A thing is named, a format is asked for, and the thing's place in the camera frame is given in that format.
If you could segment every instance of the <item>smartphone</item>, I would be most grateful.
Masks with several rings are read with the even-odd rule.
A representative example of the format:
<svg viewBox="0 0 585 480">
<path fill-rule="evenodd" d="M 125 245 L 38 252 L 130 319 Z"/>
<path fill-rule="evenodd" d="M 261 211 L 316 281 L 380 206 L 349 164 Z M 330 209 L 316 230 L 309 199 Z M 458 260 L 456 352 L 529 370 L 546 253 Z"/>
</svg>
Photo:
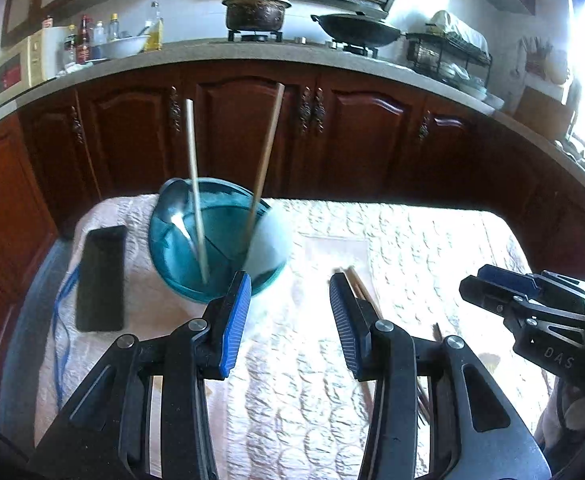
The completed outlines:
<svg viewBox="0 0 585 480">
<path fill-rule="evenodd" d="M 79 266 L 75 325 L 81 332 L 124 328 L 124 225 L 94 229 L 86 235 Z"/>
</svg>

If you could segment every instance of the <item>wooden cutting board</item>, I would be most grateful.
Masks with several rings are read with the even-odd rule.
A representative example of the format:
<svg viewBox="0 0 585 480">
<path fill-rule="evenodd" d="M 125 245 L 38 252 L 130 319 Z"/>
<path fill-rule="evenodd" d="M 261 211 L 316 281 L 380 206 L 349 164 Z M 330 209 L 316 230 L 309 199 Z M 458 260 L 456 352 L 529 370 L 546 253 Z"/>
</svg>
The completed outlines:
<svg viewBox="0 0 585 480">
<path fill-rule="evenodd" d="M 550 141 L 568 131 L 574 111 L 556 99 L 526 86 L 514 118 Z"/>
</svg>

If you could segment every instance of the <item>lace tablecloth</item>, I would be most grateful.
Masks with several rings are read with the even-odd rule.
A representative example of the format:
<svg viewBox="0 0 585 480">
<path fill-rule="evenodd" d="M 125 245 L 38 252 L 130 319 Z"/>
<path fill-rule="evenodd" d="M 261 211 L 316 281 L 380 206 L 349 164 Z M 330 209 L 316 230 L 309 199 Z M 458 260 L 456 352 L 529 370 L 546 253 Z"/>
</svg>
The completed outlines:
<svg viewBox="0 0 585 480">
<path fill-rule="evenodd" d="M 92 229 L 128 226 L 124 332 L 140 339 L 171 332 L 203 306 L 179 298 L 150 261 L 146 231 L 156 195 L 107 200 L 79 222 L 70 270 Z M 354 264 L 386 319 L 414 336 L 462 336 L 482 358 L 531 430 L 547 403 L 540 368 L 512 352 L 500 318 L 467 304 L 459 282 L 490 263 L 528 272 L 521 247 L 500 218 L 486 212 L 416 206 L 272 200 L 293 227 L 290 262 L 251 303 L 237 366 L 223 383 L 207 381 L 208 411 L 221 478 L 354 480 L 368 430 L 361 385 L 347 370 L 328 300 L 335 267 Z M 76 291 L 60 307 L 70 332 L 64 400 L 120 333 L 79 333 Z M 58 331 L 56 344 L 68 340 Z M 36 442 L 56 415 L 54 339 L 40 369 Z M 160 381 L 154 388 L 159 409 Z M 152 425 L 153 436 L 159 431 Z M 427 470 L 429 437 L 419 428 L 416 473 Z M 159 443 L 151 448 L 159 470 Z"/>
</svg>

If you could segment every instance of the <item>black wok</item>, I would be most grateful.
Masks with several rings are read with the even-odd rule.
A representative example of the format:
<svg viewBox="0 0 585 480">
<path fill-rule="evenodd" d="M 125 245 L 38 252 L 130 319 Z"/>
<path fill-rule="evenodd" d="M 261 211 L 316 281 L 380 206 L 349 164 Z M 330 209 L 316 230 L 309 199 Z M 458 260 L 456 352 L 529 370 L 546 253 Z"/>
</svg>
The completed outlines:
<svg viewBox="0 0 585 480">
<path fill-rule="evenodd" d="M 323 16 L 311 14 L 310 17 L 338 43 L 374 48 L 397 41 L 401 36 L 398 28 L 369 18 L 362 12 Z"/>
</svg>

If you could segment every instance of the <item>brown pot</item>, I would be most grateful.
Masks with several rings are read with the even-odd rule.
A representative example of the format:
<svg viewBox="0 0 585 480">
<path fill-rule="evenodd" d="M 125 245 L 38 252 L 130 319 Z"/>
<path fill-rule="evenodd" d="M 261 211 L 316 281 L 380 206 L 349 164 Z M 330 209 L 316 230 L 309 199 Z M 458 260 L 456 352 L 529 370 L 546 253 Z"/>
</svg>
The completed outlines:
<svg viewBox="0 0 585 480">
<path fill-rule="evenodd" d="M 229 30 L 277 32 L 284 25 L 290 0 L 223 0 Z"/>
</svg>

